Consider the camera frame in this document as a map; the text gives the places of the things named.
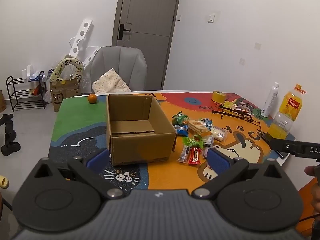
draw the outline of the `orange bottle label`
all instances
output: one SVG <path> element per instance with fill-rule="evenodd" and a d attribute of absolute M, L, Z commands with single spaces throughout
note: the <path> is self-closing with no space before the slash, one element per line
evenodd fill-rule
<path fill-rule="evenodd" d="M 295 121 L 298 113 L 302 107 L 301 99 L 295 97 L 291 93 L 286 94 L 282 104 L 279 108 L 279 112 L 289 117 L 292 121 Z"/>

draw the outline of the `finger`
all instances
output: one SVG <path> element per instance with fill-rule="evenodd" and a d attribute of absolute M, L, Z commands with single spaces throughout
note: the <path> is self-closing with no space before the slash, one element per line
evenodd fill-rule
<path fill-rule="evenodd" d="M 315 166 L 307 166 L 304 169 L 305 174 L 315 177 Z"/>
<path fill-rule="evenodd" d="M 320 201 L 320 186 L 318 184 L 314 184 L 311 187 L 311 195 L 314 200 Z"/>
<path fill-rule="evenodd" d="M 317 214 L 319 214 L 319 212 L 316 211 L 316 210 L 313 210 L 312 215 L 315 216 L 315 215 L 317 215 Z M 315 217 L 315 220 L 320 221 L 320 216 Z"/>
<path fill-rule="evenodd" d="M 313 206 L 313 208 L 320 213 L 320 202 L 317 200 L 311 200 L 311 206 Z"/>

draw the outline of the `gray chair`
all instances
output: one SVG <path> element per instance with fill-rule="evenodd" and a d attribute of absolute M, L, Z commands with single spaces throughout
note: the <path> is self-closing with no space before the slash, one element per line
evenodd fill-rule
<path fill-rule="evenodd" d="M 144 90 L 147 64 L 141 50 L 127 47 L 101 47 L 84 69 L 84 78 L 90 78 L 91 89 L 92 83 L 111 68 L 114 68 L 131 91 Z"/>

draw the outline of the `black handle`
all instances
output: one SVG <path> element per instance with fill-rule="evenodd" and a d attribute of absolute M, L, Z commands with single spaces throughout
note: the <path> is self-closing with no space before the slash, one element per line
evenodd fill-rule
<path fill-rule="evenodd" d="M 119 38 L 118 40 L 119 41 L 122 41 L 122 38 L 123 38 L 123 32 L 130 32 L 131 30 L 126 30 L 124 28 L 124 24 L 120 24 L 120 29 L 119 29 Z"/>
<path fill-rule="evenodd" d="M 320 185 L 320 165 L 314 168 L 316 178 L 318 180 L 318 185 Z M 312 223 L 312 235 L 311 240 L 319 240 L 320 239 L 320 221 L 315 220 Z"/>

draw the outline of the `floor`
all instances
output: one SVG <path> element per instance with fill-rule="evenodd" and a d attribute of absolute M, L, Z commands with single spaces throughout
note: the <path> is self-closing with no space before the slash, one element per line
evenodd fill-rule
<path fill-rule="evenodd" d="M 11 107 L 0 113 L 12 113 Z M 12 200 L 26 179 L 32 168 L 42 157 L 47 157 L 51 141 L 51 134 L 57 113 L 53 105 L 48 104 L 46 109 L 18 110 L 13 113 L 13 128 L 17 133 L 15 141 L 20 143 L 21 150 L 9 156 L 0 153 L 0 175 L 7 177 L 9 187 L 1 189 L 2 197 L 12 203 Z M 4 144 L 4 125 L 0 126 L 0 146 Z M 3 206 L 0 221 L 0 239 L 8 240 L 18 228 L 12 212 Z"/>

